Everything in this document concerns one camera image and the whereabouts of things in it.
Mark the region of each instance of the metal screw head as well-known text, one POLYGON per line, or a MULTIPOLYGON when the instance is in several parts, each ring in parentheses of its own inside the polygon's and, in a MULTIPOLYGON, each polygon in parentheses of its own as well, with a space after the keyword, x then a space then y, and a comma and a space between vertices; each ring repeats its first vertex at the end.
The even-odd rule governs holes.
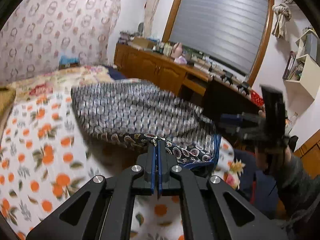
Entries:
POLYGON ((172 166, 171 169, 174 172, 180 172, 182 170, 182 168, 179 165, 174 165, 174 166, 172 166))
POLYGON ((221 181, 221 179, 220 179, 220 177, 218 177, 218 176, 212 176, 212 177, 210 178, 210 181, 211 181, 213 184, 218 184, 218 183, 221 181))
POLYGON ((141 166, 140 165, 134 165, 134 166, 131 167, 131 170, 135 171, 135 172, 141 171, 141 166))
POLYGON ((93 182, 95 182, 95 183, 100 183, 102 181, 103 181, 103 177, 101 175, 95 176, 93 178, 93 182))

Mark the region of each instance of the bottle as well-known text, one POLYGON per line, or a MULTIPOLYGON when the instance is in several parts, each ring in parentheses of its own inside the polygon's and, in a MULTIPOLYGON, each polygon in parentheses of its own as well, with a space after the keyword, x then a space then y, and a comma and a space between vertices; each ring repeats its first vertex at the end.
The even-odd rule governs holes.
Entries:
POLYGON ((165 44, 163 48, 163 55, 167 56, 167 51, 168 51, 168 45, 165 44))
POLYGON ((156 52, 159 52, 159 50, 160 50, 160 42, 158 42, 156 45, 156 52))
POLYGON ((164 49, 164 42, 161 42, 160 49, 159 49, 159 52, 161 54, 163 54, 163 49, 164 49))
POLYGON ((169 49, 168 49, 168 57, 171 55, 173 50, 173 46, 169 45, 169 49))

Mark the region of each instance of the window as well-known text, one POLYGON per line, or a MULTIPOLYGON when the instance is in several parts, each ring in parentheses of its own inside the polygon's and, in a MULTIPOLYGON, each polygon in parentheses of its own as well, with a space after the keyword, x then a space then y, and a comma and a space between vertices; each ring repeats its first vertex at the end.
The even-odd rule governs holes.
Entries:
POLYGON ((172 11, 163 39, 182 42, 185 46, 209 54, 242 75, 256 76, 270 37, 273 2, 180 0, 170 34, 167 27, 170 25, 172 11))

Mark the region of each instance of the cabinet door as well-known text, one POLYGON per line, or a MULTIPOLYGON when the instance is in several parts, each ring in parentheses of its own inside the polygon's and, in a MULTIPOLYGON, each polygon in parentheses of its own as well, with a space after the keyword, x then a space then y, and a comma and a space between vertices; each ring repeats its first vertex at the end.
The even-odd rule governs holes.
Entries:
POLYGON ((121 72, 127 78, 137 77, 138 51, 129 47, 129 52, 122 63, 121 72))
POLYGON ((125 45, 117 43, 116 45, 116 52, 114 58, 114 64, 121 70, 122 67, 122 60, 125 56, 125 45))
POLYGON ((301 160, 304 169, 312 178, 320 174, 320 149, 317 145, 308 151, 301 160))
POLYGON ((173 63, 162 62, 158 70, 157 84, 163 90, 178 95, 186 71, 173 63))
POLYGON ((137 77, 156 83, 156 71, 159 65, 158 60, 142 56, 137 65, 137 77))

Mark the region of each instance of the patterned curtain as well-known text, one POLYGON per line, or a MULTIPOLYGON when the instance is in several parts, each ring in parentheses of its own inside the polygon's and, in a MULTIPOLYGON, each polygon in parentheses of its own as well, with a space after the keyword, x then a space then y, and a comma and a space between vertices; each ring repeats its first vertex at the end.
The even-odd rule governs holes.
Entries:
POLYGON ((0 32, 0 83, 57 69, 62 55, 107 62, 121 0, 23 0, 0 32))

